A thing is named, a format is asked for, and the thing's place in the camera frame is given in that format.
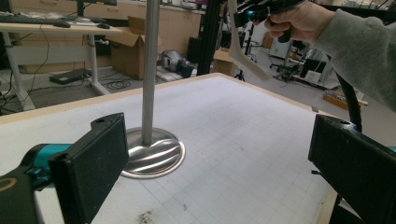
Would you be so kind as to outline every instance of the white table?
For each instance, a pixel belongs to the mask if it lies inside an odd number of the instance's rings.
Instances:
[[[76,26],[70,28],[55,27],[52,25],[40,24],[16,24],[0,23],[0,32],[3,33],[7,56],[16,84],[16,94],[21,101],[23,110],[35,109],[32,100],[21,81],[21,74],[18,65],[42,64],[47,58],[46,63],[73,63],[85,62],[90,60],[92,64],[92,86],[102,94],[110,94],[103,87],[97,76],[96,49],[94,43],[95,35],[118,35],[120,30],[110,27],[101,29],[96,26]],[[9,33],[40,33],[56,35],[88,35],[90,44],[85,46],[13,46],[10,41]]]
[[[36,144],[76,142],[102,116],[123,112],[128,129],[141,127],[141,107],[137,89],[0,117],[0,175]],[[307,159],[315,115],[221,74],[157,85],[154,127],[179,137],[186,159],[159,178],[121,176],[93,223],[326,223],[330,187]],[[55,189],[37,199],[46,223],[63,223]]]

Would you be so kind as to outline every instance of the gray sweatshirt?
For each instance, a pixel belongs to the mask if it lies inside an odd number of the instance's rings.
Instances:
[[[313,47],[349,84],[396,112],[396,23],[337,10]]]

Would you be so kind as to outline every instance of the silver disc base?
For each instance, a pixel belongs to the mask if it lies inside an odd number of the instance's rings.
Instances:
[[[167,175],[184,161],[186,148],[172,133],[152,128],[151,146],[142,146],[142,129],[126,131],[129,160],[121,175],[149,179]]]

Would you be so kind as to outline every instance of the human hand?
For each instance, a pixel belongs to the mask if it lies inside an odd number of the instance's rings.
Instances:
[[[285,12],[272,14],[264,22],[272,37],[291,30],[291,39],[314,42],[332,20],[334,12],[305,1]]]

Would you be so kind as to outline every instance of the computer mouse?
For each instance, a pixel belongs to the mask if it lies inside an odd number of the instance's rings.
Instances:
[[[96,26],[102,29],[110,29],[110,26],[106,23],[99,23]]]
[[[53,26],[56,27],[62,27],[62,28],[70,28],[70,23],[68,23],[67,21],[57,21],[55,23],[52,24]]]

